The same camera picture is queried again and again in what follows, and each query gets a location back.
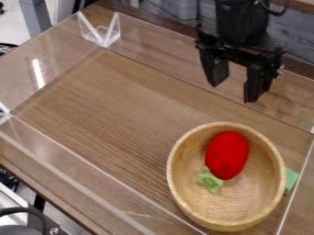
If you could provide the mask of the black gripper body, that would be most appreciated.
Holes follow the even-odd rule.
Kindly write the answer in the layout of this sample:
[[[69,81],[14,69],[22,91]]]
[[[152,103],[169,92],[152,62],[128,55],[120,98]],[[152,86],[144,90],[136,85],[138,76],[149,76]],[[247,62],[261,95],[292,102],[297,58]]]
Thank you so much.
[[[251,63],[272,63],[281,68],[284,47],[268,37],[269,16],[284,15],[287,7],[280,11],[269,8],[269,0],[214,0],[216,27],[208,29],[196,15],[197,50],[214,51],[220,57],[244,67]]]

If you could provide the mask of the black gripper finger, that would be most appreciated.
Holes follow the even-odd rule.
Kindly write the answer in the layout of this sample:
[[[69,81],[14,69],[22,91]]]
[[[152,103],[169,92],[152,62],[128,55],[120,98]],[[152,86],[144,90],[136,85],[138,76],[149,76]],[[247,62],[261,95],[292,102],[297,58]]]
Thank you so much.
[[[277,77],[277,68],[272,63],[253,62],[247,66],[247,80],[244,82],[244,102],[253,103],[263,93],[269,90],[272,81]]]
[[[198,50],[201,68],[209,85],[217,87],[229,76],[228,61],[210,50]]]

